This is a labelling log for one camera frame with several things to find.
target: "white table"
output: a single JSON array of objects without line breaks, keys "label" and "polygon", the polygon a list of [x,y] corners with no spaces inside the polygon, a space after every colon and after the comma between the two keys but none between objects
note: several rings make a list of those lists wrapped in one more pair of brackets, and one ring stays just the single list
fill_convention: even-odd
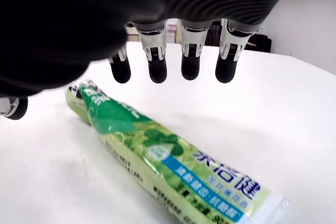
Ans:
[{"label": "white table", "polygon": [[[292,200],[283,223],[336,223],[336,76],[288,56],[244,51],[229,84],[205,47],[194,81],[181,46],[168,44],[168,77],[151,82],[139,42],[132,77],[114,81],[106,60],[85,77],[200,149]],[[0,223],[176,223],[129,176],[62,89],[30,98],[20,121],[0,118]]]}]

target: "white surface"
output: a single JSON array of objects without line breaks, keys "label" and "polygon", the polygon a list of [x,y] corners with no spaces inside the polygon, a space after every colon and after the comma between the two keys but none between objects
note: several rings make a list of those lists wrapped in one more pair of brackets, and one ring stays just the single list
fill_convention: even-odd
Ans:
[{"label": "white surface", "polygon": [[[292,200],[288,224],[336,223],[336,76],[298,59],[244,51],[229,84],[215,79],[218,48],[204,47],[195,81],[168,44],[168,77],[150,81],[139,42],[131,80],[107,60],[85,76],[108,95]],[[20,121],[0,118],[0,223],[176,223],[124,171],[61,89],[32,97]]]},{"label": "white surface", "polygon": [[336,0],[280,0],[262,25],[272,52],[336,74]]}]

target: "blue label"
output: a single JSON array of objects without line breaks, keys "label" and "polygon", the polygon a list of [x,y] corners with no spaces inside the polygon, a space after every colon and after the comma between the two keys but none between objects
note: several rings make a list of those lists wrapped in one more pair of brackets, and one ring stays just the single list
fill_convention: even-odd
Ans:
[{"label": "blue label", "polygon": [[244,215],[242,211],[223,199],[220,195],[210,189],[191,170],[180,161],[169,155],[162,163],[177,175],[188,187],[197,193],[206,203],[220,212],[223,216],[233,222],[238,222]]}]

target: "black fingertip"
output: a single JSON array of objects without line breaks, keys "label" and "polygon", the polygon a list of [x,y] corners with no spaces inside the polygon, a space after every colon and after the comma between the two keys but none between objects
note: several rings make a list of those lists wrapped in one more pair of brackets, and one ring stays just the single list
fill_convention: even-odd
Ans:
[{"label": "black fingertip", "polygon": [[223,60],[220,55],[217,59],[216,78],[221,83],[232,81],[236,73],[237,61],[230,59]]},{"label": "black fingertip", "polygon": [[28,108],[28,98],[19,98],[19,104],[16,108],[16,111],[13,113],[13,115],[8,116],[8,119],[11,120],[19,120],[21,119],[27,112]]},{"label": "black fingertip", "polygon": [[195,80],[200,72],[200,57],[185,57],[182,55],[181,72],[182,76],[188,80]]},{"label": "black fingertip", "polygon": [[166,59],[148,61],[149,76],[155,83],[162,83],[167,78]]},{"label": "black fingertip", "polygon": [[128,58],[121,61],[119,57],[113,57],[113,63],[111,65],[111,70],[113,77],[119,83],[126,83],[131,78],[131,68]]}]

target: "green toothpaste tube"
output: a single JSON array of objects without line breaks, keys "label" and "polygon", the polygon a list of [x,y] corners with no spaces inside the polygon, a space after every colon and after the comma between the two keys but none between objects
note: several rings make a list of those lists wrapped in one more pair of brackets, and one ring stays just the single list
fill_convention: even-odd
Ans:
[{"label": "green toothpaste tube", "polygon": [[90,80],[66,91],[68,106],[92,125],[145,190],[185,224],[272,224],[289,200],[199,150]]}]

